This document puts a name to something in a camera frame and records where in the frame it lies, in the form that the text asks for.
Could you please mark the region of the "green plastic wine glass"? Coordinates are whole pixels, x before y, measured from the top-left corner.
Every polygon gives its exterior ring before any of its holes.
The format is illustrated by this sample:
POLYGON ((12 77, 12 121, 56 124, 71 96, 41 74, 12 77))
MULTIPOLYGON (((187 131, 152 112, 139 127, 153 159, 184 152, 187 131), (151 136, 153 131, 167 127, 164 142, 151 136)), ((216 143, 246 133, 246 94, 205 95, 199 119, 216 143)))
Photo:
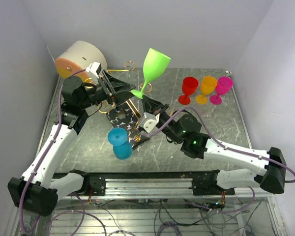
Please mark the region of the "green plastic wine glass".
POLYGON ((171 58, 153 48, 150 48, 143 63, 144 83, 141 90, 133 89, 131 93, 142 99, 148 83, 158 79, 166 70, 171 58))

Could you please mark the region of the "red plastic wine glass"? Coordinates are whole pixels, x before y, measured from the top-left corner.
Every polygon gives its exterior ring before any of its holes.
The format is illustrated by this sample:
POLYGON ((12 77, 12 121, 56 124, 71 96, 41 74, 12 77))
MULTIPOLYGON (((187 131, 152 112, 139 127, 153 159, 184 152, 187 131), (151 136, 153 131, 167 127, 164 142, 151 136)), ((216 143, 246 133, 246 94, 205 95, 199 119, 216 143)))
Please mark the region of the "red plastic wine glass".
POLYGON ((191 96, 196 91, 198 85, 199 85, 199 82, 196 78, 191 76, 185 77, 182 83, 183 95, 179 96, 178 102, 184 106, 189 105, 191 102, 191 99, 189 96, 191 96))

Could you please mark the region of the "orange plastic wine glass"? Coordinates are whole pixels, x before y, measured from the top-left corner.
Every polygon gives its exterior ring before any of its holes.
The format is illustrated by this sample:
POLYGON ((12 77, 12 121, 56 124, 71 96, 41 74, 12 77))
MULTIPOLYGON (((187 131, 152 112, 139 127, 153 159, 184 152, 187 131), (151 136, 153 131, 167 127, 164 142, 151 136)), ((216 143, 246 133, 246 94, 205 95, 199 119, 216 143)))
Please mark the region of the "orange plastic wine glass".
POLYGON ((217 79, 213 76, 204 76, 201 81, 200 91, 202 94, 197 95, 195 100, 198 104, 207 103, 207 95, 210 95, 217 86, 217 79))

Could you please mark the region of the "magenta plastic wine glass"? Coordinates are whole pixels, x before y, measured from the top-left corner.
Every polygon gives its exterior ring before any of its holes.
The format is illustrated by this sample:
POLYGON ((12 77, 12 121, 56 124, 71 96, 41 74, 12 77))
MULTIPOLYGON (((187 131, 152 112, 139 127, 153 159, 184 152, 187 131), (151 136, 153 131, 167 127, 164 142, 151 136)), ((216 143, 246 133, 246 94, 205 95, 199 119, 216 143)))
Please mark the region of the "magenta plastic wine glass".
POLYGON ((222 103, 222 95, 225 95, 230 91, 233 86, 233 81, 230 77, 222 76, 217 81, 215 88, 216 95, 212 95, 209 100, 214 105, 220 105, 222 103))

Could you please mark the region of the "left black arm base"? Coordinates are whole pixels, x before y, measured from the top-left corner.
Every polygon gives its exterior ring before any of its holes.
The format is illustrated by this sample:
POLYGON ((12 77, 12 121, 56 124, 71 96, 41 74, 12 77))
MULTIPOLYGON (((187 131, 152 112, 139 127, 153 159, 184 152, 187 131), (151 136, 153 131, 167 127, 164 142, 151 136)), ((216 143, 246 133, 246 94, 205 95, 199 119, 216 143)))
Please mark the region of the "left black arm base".
POLYGON ((70 173, 78 174, 83 178, 81 186, 78 188, 78 190, 75 191, 77 194, 92 194, 93 196, 104 196, 106 181, 102 176, 80 170, 71 170, 70 173))

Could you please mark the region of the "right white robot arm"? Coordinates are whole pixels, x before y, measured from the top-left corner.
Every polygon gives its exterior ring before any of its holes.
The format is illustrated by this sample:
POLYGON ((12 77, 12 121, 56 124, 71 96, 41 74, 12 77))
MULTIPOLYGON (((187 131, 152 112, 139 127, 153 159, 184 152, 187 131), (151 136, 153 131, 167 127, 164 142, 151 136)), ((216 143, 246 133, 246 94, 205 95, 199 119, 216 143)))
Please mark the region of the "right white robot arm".
POLYGON ((211 194, 235 187, 260 187, 272 194, 285 190, 286 161, 276 147, 257 150, 222 142, 210 132, 202 133, 204 122, 200 115, 190 113, 186 106, 173 113, 166 113, 167 104, 162 104, 146 95, 142 98, 143 116, 139 120, 141 134, 151 138, 162 132, 169 143, 180 144, 180 150, 188 157, 222 160, 237 166, 239 170, 219 170, 216 177, 207 182, 211 194))

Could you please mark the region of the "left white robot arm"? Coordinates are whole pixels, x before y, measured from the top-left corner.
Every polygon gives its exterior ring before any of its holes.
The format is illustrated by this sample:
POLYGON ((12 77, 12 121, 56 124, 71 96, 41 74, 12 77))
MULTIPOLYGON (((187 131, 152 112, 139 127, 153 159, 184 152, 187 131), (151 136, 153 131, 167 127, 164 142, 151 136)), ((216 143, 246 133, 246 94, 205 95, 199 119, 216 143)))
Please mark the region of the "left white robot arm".
POLYGON ((21 177, 11 178, 7 185, 14 206, 20 210, 48 216, 63 197, 73 192, 85 195, 90 191, 86 172, 72 170, 62 178, 52 178, 64 152, 89 118, 86 109, 103 101, 118 106, 133 97, 134 84, 118 80, 106 71, 98 81, 96 86, 83 82, 77 75, 64 79, 58 115, 48 139, 21 177))

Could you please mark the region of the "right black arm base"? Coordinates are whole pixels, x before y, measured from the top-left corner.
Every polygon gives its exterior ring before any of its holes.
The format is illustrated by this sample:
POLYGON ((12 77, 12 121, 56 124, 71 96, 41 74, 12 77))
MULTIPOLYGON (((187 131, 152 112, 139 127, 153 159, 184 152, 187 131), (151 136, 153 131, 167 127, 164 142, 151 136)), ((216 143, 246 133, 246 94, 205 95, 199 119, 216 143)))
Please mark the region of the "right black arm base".
POLYGON ((192 171, 186 172, 185 177, 191 178, 191 189, 194 196, 208 196, 208 195, 234 195, 234 188, 224 189, 217 185, 217 177, 220 170, 213 171, 192 171))

